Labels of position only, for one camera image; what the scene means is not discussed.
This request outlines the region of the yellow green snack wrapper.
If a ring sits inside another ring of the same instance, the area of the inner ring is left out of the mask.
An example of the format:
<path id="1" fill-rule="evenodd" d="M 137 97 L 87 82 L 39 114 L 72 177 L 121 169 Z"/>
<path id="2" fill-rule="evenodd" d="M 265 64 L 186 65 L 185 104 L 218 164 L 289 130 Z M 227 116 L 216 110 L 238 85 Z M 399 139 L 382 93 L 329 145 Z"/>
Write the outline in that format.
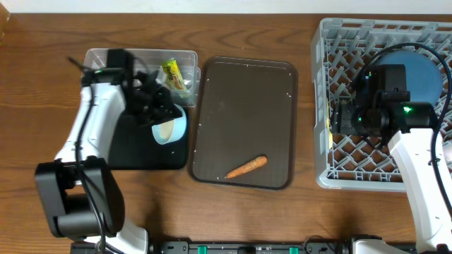
<path id="1" fill-rule="evenodd" d="M 166 83 L 171 90 L 187 90 L 176 59 L 166 60 L 161 66 L 167 76 Z"/>

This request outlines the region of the white rice pile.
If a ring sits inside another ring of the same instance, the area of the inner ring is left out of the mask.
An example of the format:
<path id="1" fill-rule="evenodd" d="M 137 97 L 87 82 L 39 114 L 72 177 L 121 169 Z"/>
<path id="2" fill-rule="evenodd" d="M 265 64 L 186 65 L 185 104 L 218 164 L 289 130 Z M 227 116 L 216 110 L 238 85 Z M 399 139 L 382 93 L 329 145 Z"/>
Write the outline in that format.
<path id="1" fill-rule="evenodd" d="M 158 134 L 163 140 L 169 140 L 172 136 L 174 120 L 161 123 L 157 126 Z"/>

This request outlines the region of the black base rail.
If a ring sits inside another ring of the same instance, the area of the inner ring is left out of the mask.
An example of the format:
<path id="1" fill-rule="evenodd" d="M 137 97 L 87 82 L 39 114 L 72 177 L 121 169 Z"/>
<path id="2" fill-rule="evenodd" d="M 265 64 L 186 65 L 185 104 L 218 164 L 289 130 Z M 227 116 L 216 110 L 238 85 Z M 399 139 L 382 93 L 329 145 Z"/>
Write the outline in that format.
<path id="1" fill-rule="evenodd" d="M 349 240 L 342 243 L 317 237 L 308 238 L 304 243 L 201 243 L 186 241 L 165 241 L 153 243 L 148 254 L 294 254 L 294 253 L 351 253 Z"/>

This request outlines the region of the grey dishwasher rack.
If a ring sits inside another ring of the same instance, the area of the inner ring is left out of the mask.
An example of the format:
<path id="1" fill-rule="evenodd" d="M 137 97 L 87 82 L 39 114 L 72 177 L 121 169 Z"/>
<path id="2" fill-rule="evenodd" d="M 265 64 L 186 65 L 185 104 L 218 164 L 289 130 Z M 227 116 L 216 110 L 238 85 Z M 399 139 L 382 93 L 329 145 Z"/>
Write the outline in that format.
<path id="1" fill-rule="evenodd" d="M 311 79 L 316 117 L 314 159 L 316 182 L 322 188 L 402 193 L 405 187 L 396 163 L 379 139 L 364 141 L 333 135 L 328 149 L 327 102 L 330 117 L 337 103 L 351 103 L 350 83 L 373 55 L 394 44 L 420 43 L 451 63 L 451 24 L 407 20 L 324 18 L 311 41 Z"/>

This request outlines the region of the cream plastic spoon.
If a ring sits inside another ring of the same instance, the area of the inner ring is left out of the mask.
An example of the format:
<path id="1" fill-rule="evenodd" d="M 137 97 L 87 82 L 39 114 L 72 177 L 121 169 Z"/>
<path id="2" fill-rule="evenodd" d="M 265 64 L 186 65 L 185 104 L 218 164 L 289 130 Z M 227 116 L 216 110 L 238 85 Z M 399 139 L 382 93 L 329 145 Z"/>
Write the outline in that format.
<path id="1" fill-rule="evenodd" d="M 328 131 L 328 149 L 331 150 L 333 148 L 333 134 L 331 132 L 331 118 L 330 118 L 330 110 L 331 105 L 329 102 L 327 102 L 327 117 L 326 117 L 326 124 L 327 124 L 327 131 Z"/>

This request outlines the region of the black plastic bin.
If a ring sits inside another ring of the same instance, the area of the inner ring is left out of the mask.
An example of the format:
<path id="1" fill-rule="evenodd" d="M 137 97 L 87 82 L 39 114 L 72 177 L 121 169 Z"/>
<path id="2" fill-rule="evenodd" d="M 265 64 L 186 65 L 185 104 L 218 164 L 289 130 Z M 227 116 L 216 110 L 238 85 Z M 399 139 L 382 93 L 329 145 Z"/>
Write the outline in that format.
<path id="1" fill-rule="evenodd" d="M 109 149 L 110 169 L 179 170 L 188 159 L 189 129 L 172 143 L 156 142 L 150 126 L 139 126 L 135 117 L 122 113 Z"/>

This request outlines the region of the clear plastic bin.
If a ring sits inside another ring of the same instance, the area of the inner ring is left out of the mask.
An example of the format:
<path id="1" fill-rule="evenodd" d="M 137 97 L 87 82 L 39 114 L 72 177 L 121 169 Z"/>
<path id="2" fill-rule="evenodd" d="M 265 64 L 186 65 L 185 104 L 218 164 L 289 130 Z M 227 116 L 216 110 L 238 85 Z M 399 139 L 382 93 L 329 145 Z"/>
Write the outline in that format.
<path id="1" fill-rule="evenodd" d="M 134 73 L 159 70 L 164 61 L 174 59 L 181 72 L 186 90 L 171 90 L 171 100 L 182 108 L 195 107 L 201 70 L 198 55 L 190 50 L 173 49 L 127 49 L 139 60 L 135 60 Z"/>

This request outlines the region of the dark blue plate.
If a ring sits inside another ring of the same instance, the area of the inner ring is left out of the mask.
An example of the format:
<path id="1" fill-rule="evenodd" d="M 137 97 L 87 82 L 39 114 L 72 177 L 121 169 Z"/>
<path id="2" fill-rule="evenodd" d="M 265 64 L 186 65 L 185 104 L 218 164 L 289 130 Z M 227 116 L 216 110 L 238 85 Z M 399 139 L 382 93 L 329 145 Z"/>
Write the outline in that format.
<path id="1" fill-rule="evenodd" d="M 405 66 L 406 85 L 411 102 L 428 102 L 435 106 L 443 88 L 442 73 L 422 54 L 412 51 L 391 52 L 382 56 L 376 65 L 399 64 Z"/>

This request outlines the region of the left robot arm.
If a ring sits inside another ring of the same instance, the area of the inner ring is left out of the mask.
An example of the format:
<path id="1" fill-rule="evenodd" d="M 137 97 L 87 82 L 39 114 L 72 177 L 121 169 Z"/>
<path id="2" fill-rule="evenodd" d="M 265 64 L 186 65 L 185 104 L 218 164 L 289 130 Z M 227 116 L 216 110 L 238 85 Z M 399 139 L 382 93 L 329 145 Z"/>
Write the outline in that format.
<path id="1" fill-rule="evenodd" d="M 189 116 L 158 49 L 91 49 L 71 132 L 35 183 L 49 230 L 73 253 L 149 253 L 148 232 L 126 218 L 115 169 L 181 169 Z"/>

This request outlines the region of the orange carrot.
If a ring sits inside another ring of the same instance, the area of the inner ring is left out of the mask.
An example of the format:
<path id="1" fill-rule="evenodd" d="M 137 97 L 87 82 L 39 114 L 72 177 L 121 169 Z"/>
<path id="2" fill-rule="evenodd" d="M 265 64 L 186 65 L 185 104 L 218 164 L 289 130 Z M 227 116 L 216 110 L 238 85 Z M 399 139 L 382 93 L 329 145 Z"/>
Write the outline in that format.
<path id="1" fill-rule="evenodd" d="M 237 167 L 236 169 L 233 169 L 231 172 L 229 172 L 225 178 L 226 179 L 233 179 L 235 177 L 241 176 L 243 174 L 246 174 L 250 171 L 253 171 L 255 169 L 258 169 L 264 165 L 266 165 L 268 162 L 268 158 L 265 155 L 256 157 L 255 159 L 247 162 L 246 164 L 241 165 L 240 167 Z"/>

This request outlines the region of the light blue rice bowl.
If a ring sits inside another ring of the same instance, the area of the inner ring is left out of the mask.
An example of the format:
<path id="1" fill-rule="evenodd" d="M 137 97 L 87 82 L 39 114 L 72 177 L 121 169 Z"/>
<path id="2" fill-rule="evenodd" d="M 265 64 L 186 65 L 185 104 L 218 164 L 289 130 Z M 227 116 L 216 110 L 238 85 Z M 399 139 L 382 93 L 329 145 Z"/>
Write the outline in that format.
<path id="1" fill-rule="evenodd" d="M 169 138 L 169 140 L 163 140 L 159 136 L 158 130 L 157 130 L 157 126 L 159 124 L 152 126 L 153 137 L 159 145 L 166 145 L 169 143 L 177 142 L 178 140 L 182 139 L 185 131 L 187 130 L 188 120 L 187 120 L 187 115 L 186 115 L 184 109 L 177 104 L 175 105 L 175 107 L 178 108 L 179 112 L 182 115 L 178 118 L 173 119 L 174 120 L 174 128 L 173 128 L 172 136 Z"/>

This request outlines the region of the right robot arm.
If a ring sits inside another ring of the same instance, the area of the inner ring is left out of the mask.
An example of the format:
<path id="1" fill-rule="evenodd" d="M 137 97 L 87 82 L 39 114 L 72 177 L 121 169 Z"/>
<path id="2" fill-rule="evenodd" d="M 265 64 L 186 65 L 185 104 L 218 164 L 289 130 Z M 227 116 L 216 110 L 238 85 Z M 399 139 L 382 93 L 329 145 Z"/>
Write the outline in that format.
<path id="1" fill-rule="evenodd" d="M 413 102 L 402 64 L 362 70 L 351 104 L 337 104 L 334 134 L 380 138 L 402 175 L 416 230 L 418 253 L 451 252 L 451 175 L 440 118 L 429 102 Z"/>

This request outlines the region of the dark brown serving tray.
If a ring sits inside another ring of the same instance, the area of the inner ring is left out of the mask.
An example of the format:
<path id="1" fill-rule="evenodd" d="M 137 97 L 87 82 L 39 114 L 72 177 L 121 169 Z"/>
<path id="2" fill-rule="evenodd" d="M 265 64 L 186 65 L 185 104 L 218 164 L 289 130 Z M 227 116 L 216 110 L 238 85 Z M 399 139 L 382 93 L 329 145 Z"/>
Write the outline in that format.
<path id="1" fill-rule="evenodd" d="M 196 105 L 190 177 L 201 183 L 287 188 L 294 174 L 297 88 L 297 70 L 288 62 L 209 59 Z M 262 155 L 266 165 L 225 178 Z"/>

